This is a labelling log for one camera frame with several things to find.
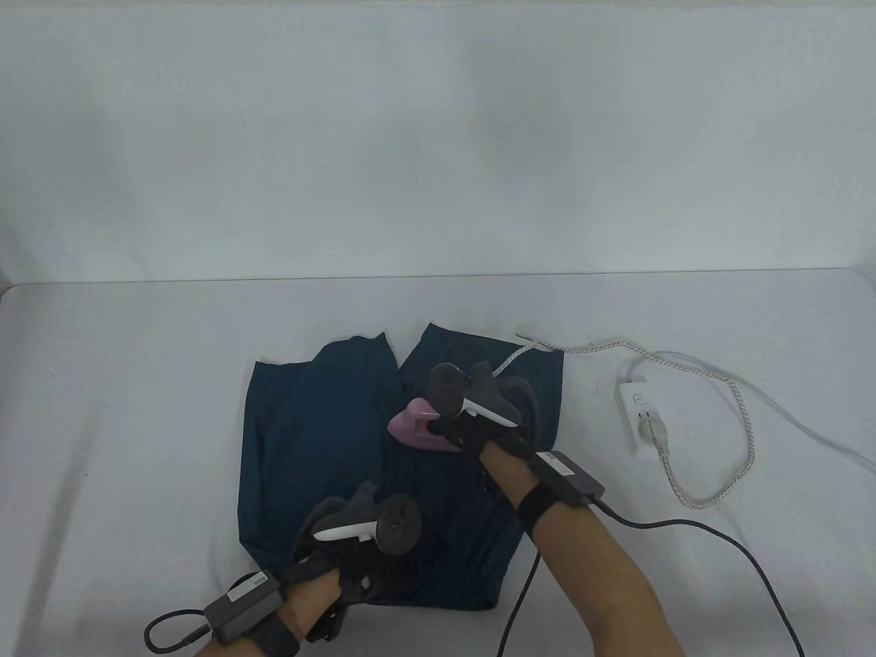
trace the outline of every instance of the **plug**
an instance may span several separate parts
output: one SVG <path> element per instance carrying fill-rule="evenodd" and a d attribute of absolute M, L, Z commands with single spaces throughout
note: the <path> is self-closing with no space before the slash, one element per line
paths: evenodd
<path fill-rule="evenodd" d="M 639 414 L 639 435 L 646 441 L 651 441 L 654 445 L 665 445 L 668 438 L 666 423 L 660 419 L 659 415 L 645 411 L 645 414 Z"/>

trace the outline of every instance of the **wrist-mounted device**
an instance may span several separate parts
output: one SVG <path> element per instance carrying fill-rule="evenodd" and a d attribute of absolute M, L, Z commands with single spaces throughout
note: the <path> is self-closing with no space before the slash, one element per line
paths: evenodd
<path fill-rule="evenodd" d="M 517 517 L 529 538 L 535 523 L 557 502 L 587 506 L 605 493 L 602 484 L 560 451 L 535 452 L 526 465 L 539 478 L 517 507 Z"/>

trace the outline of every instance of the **power outlet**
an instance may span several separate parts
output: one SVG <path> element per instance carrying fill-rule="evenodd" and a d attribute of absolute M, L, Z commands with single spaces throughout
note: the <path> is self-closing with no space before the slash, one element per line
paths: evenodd
<path fill-rule="evenodd" d="M 639 423 L 643 418 L 660 417 L 660 407 L 654 398 L 653 390 L 646 381 L 633 381 L 620 385 L 620 398 L 624 404 L 626 428 L 632 445 L 632 453 L 641 458 L 657 459 L 657 448 L 653 441 L 642 438 Z"/>

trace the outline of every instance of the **white table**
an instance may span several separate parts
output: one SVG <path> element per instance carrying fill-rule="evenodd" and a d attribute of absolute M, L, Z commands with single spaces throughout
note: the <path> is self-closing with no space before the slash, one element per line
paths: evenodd
<path fill-rule="evenodd" d="M 249 565 L 236 504 L 253 363 L 307 360 L 328 341 L 383 330 L 401 361 L 429 321 L 686 351 L 876 457 L 876 303 L 851 272 L 13 288 L 0 302 L 0 655 L 146 654 L 147 621 L 206 604 Z M 567 357 L 558 448 L 628 517 L 687 516 L 740 538 L 810 655 L 872 655 L 876 480 L 748 396 L 754 469 L 714 511 L 685 512 L 660 465 L 630 455 L 617 383 L 631 361 L 616 350 Z M 743 455 L 726 396 L 700 378 L 642 373 L 673 419 L 679 477 L 708 492 Z M 684 527 L 610 528 L 690 655 L 794 653 L 731 547 Z M 306 652 L 493 654 L 532 556 L 523 540 L 495 611 L 357 608 L 337 641 Z M 588 653 L 587 632 L 543 569 L 507 654 Z"/>

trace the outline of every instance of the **white cable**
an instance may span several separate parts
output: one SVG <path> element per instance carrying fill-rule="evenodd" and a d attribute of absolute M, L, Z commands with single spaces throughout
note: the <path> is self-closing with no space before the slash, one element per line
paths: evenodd
<path fill-rule="evenodd" d="M 714 371 L 717 374 L 723 374 L 727 378 L 733 379 L 734 381 L 736 381 L 736 383 L 738 383 L 739 385 L 741 385 L 742 387 L 747 389 L 749 392 L 751 392 L 755 397 L 760 399 L 760 401 L 762 401 L 764 404 L 766 404 L 767 407 L 773 409 L 779 416 L 781 416 L 781 418 L 783 420 L 787 421 L 789 424 L 791 424 L 795 428 L 799 429 L 801 432 L 803 432 L 809 438 L 811 438 L 815 442 L 822 444 L 824 447 L 826 447 L 828 449 L 832 449 L 839 456 L 842 456 L 844 458 L 849 459 L 852 463 L 859 466 L 859 468 L 861 468 L 862 470 L 866 470 L 870 474 L 876 475 L 876 463 L 874 463 L 872 460 L 870 460 L 869 458 L 867 458 L 866 456 L 864 456 L 863 454 L 858 452 L 856 449 L 853 449 L 853 448 L 851 448 L 847 445 L 844 445 L 840 442 L 836 442 L 834 440 L 831 440 L 831 438 L 828 438 L 827 436 L 821 435 L 817 431 L 815 431 L 814 429 L 807 427 L 805 424 L 803 424 L 802 422 L 797 420 L 794 417 L 794 415 L 792 415 L 788 410 L 786 410 L 784 407 L 782 407 L 779 404 L 779 402 L 777 402 L 775 399 L 770 397 L 766 392 L 764 392 L 763 390 L 758 388 L 758 386 L 753 384 L 751 381 L 748 381 L 747 379 L 742 378 L 738 374 L 734 374 L 733 372 L 730 372 L 727 370 L 722 370 L 717 365 L 713 365 L 711 363 L 708 363 L 704 360 L 701 360 L 700 358 L 696 358 L 693 356 L 688 356 L 687 354 L 683 354 L 680 351 L 655 351 L 654 354 L 656 356 L 660 356 L 660 357 L 672 358 L 675 361 L 683 361 L 683 362 L 691 363 L 691 364 L 694 364 L 703 370 Z M 641 358 L 637 363 L 633 364 L 627 373 L 627 377 L 631 378 L 632 374 L 636 371 L 636 369 L 644 361 L 645 361 L 645 358 Z"/>
<path fill-rule="evenodd" d="M 641 348 L 638 344 L 631 343 L 627 340 L 615 340 L 610 343 L 603 344 L 591 344 L 589 346 L 583 347 L 564 347 L 559 344 L 549 343 L 545 340 L 539 340 L 538 338 L 534 338 L 531 336 L 524 336 L 522 334 L 518 334 L 519 337 L 522 337 L 525 340 L 529 340 L 529 344 L 520 347 L 518 350 L 514 351 L 505 361 L 493 371 L 493 376 L 498 376 L 508 365 L 510 365 L 515 358 L 520 355 L 526 353 L 527 351 L 534 349 L 538 345 L 542 345 L 547 347 L 548 349 L 554 351 L 563 351 L 568 354 L 596 354 L 599 351 L 606 351 L 609 349 L 614 349 L 615 347 L 626 347 L 629 350 L 635 351 L 640 354 L 644 358 L 657 363 L 659 365 L 664 365 L 666 367 L 671 367 L 674 370 L 683 371 L 688 374 L 696 374 L 699 377 L 706 378 L 714 378 L 721 383 L 727 385 L 733 393 L 733 398 L 736 400 L 736 406 L 739 409 L 739 415 L 742 418 L 743 429 L 745 430 L 745 463 L 739 468 L 721 487 L 721 489 L 715 493 L 714 495 L 705 498 L 705 499 L 695 499 L 688 495 L 687 492 L 681 487 L 678 483 L 678 480 L 675 478 L 675 473 L 672 470 L 672 463 L 669 461 L 669 446 L 665 442 L 656 442 L 657 452 L 660 455 L 661 462 L 663 463 L 663 469 L 666 471 L 666 477 L 669 480 L 669 485 L 672 486 L 672 490 L 675 493 L 675 496 L 678 498 L 678 501 L 683 505 L 687 506 L 689 509 L 705 509 L 710 506 L 717 504 L 724 496 L 727 495 L 736 484 L 745 476 L 745 474 L 752 468 L 754 465 L 754 432 L 752 430 L 752 421 L 748 416 L 748 409 L 745 407 L 745 402 L 742 399 L 742 393 L 739 392 L 739 387 L 736 385 L 736 382 L 725 376 L 723 373 L 719 373 L 717 371 L 712 371 L 709 369 L 705 370 L 695 370 L 692 367 L 688 367 L 687 365 L 682 365 L 679 363 L 674 363 L 673 361 L 667 360 L 666 358 L 660 357 L 657 354 L 654 354 L 648 350 Z"/>

